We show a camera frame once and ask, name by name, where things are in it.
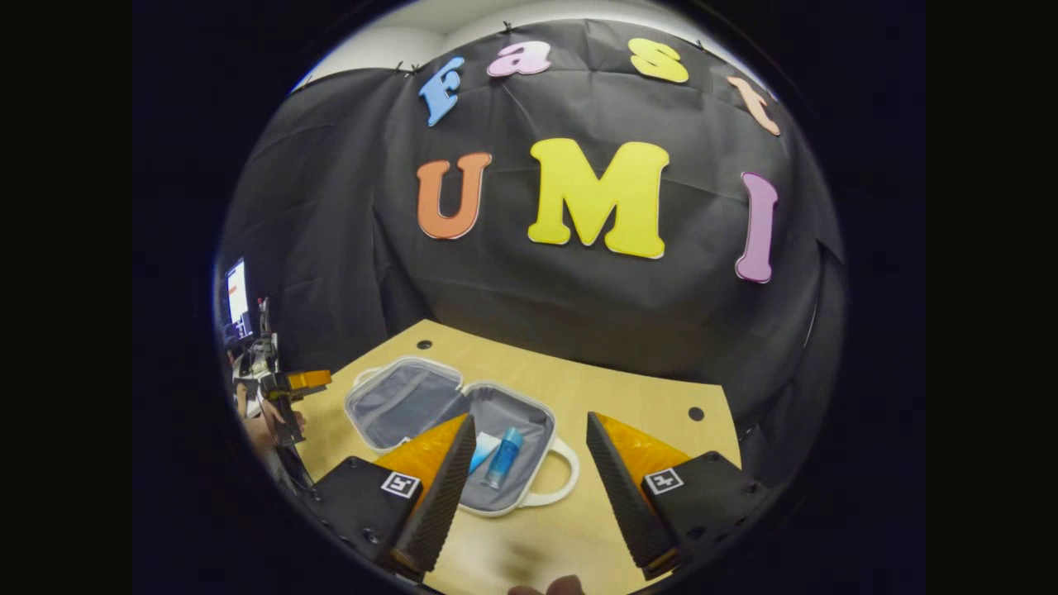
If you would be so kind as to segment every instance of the screen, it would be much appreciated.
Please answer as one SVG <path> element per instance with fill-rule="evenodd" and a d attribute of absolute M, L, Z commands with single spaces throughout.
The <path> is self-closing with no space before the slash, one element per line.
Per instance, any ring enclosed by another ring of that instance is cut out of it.
<path fill-rule="evenodd" d="M 242 314 L 250 311 L 247 303 L 245 263 L 239 260 L 227 273 L 227 307 L 232 311 L 232 324 L 242 322 Z"/>

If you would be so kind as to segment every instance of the open case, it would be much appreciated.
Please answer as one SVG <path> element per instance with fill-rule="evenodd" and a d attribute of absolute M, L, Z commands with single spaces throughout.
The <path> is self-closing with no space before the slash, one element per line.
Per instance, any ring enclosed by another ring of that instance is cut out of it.
<path fill-rule="evenodd" d="M 459 505 L 476 515 L 498 517 L 523 506 L 558 502 L 572 491 L 580 475 L 577 454 L 558 437 L 558 420 L 547 405 L 494 382 L 463 385 L 459 371 L 424 358 L 399 358 L 385 367 L 362 372 L 345 398 L 345 411 L 379 454 L 463 413 L 474 416 L 479 432 L 497 438 L 515 428 L 523 444 L 500 489 L 482 483 L 495 452 L 467 480 Z M 548 451 L 569 464 L 569 480 L 551 493 L 531 492 Z"/>

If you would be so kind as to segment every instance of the computer monitor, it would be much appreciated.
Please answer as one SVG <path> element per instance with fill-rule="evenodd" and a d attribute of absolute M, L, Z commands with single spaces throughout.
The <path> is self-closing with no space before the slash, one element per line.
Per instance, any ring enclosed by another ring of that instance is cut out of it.
<path fill-rule="evenodd" d="M 231 315 L 231 326 L 224 333 L 229 339 L 240 341 L 253 335 L 250 324 L 250 296 L 247 290 L 247 264 L 239 258 L 232 267 L 226 277 L 227 310 Z"/>

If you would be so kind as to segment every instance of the person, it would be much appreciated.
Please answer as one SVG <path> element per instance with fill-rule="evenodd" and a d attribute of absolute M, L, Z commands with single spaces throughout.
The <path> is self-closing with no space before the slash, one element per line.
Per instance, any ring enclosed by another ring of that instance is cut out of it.
<path fill-rule="evenodd" d="M 573 574 L 554 579 L 548 585 L 546 594 L 532 587 L 519 584 L 512 587 L 507 595 L 584 595 L 584 589 L 581 588 L 581 579 Z"/>
<path fill-rule="evenodd" d="M 264 464 L 264 467 L 268 468 L 275 481 L 286 485 L 292 492 L 297 493 L 297 487 L 290 473 L 284 468 L 282 459 L 276 451 L 275 437 L 272 435 L 271 430 L 271 427 L 274 427 L 276 423 L 286 423 L 287 421 L 279 414 L 279 410 L 268 399 L 259 399 L 260 413 L 258 415 L 247 417 L 247 399 L 249 397 L 248 383 L 242 380 L 237 381 L 235 384 L 235 408 L 239 414 L 239 419 L 242 420 L 242 425 L 247 430 L 247 436 L 250 438 L 250 444 L 253 446 L 254 452 L 257 453 L 257 456 Z M 304 435 L 308 421 L 298 411 L 294 412 L 294 418 L 297 422 L 297 428 L 302 431 L 302 435 Z"/>

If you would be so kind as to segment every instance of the blue foam letter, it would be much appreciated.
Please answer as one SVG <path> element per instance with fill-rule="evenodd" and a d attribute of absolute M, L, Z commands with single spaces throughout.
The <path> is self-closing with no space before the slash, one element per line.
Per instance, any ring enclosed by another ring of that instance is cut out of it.
<path fill-rule="evenodd" d="M 433 126 L 437 121 L 456 105 L 455 95 L 449 95 L 446 91 L 455 91 L 459 88 L 459 73 L 452 72 L 463 64 L 463 59 L 456 56 L 449 60 L 441 70 L 437 71 L 422 89 L 419 89 L 419 96 L 426 100 L 426 107 L 430 108 L 430 120 L 426 124 Z"/>

